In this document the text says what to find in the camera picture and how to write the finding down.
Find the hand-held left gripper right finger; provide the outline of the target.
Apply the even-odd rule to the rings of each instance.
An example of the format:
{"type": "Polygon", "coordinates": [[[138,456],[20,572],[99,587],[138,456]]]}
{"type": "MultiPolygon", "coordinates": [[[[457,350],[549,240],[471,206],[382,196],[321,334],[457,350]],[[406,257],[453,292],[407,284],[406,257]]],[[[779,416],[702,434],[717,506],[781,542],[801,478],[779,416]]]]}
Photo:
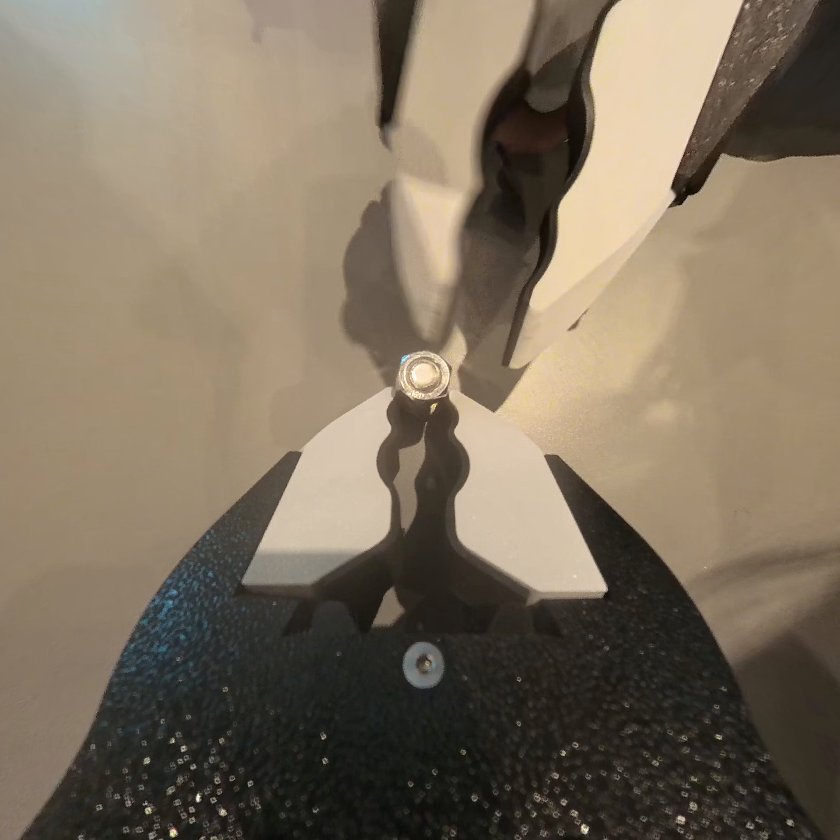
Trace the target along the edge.
{"type": "Polygon", "coordinates": [[[401,394],[423,421],[416,511],[401,557],[401,595],[471,607],[600,599],[604,578],[541,449],[459,392],[401,394]]]}

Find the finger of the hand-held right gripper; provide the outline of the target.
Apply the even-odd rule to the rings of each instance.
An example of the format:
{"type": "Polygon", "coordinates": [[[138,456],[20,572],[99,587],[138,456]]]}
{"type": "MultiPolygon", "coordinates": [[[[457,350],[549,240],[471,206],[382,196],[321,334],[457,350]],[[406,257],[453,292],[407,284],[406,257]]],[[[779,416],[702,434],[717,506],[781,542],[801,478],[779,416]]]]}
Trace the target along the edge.
{"type": "Polygon", "coordinates": [[[419,2],[414,14],[390,130],[389,204],[396,276],[424,341],[448,333],[487,121],[523,69],[537,21],[530,1],[419,2]]]}
{"type": "Polygon", "coordinates": [[[502,363],[522,368],[577,323],[674,202],[674,182],[741,2],[604,10],[568,100],[572,167],[543,219],[502,363]]]}

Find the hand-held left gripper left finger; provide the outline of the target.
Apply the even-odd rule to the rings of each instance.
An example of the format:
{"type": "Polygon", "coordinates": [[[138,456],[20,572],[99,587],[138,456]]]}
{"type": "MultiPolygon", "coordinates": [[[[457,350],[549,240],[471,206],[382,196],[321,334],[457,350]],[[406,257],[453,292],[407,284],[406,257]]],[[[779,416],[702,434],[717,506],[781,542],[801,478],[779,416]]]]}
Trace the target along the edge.
{"type": "Polygon", "coordinates": [[[247,593],[384,597],[392,588],[406,408],[404,395],[377,393],[304,446],[241,581],[247,593]]]}

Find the silver hex nut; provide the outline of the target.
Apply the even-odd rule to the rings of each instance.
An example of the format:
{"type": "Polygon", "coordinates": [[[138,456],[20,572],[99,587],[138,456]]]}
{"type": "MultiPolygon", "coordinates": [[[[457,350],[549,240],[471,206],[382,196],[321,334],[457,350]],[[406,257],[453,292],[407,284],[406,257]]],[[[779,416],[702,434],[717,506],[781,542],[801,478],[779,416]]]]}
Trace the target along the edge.
{"type": "Polygon", "coordinates": [[[452,370],[439,354],[420,350],[402,357],[395,388],[415,403],[437,403],[448,396],[452,370]]]}

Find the person's right hand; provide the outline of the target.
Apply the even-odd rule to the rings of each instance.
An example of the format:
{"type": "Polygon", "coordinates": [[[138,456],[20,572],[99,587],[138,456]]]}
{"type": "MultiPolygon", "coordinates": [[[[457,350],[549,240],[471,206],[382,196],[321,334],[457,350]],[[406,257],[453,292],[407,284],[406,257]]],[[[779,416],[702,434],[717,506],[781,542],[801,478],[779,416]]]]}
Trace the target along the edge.
{"type": "Polygon", "coordinates": [[[522,102],[493,129],[490,139],[510,154],[546,154],[569,138],[568,109],[541,112],[522,102]]]}

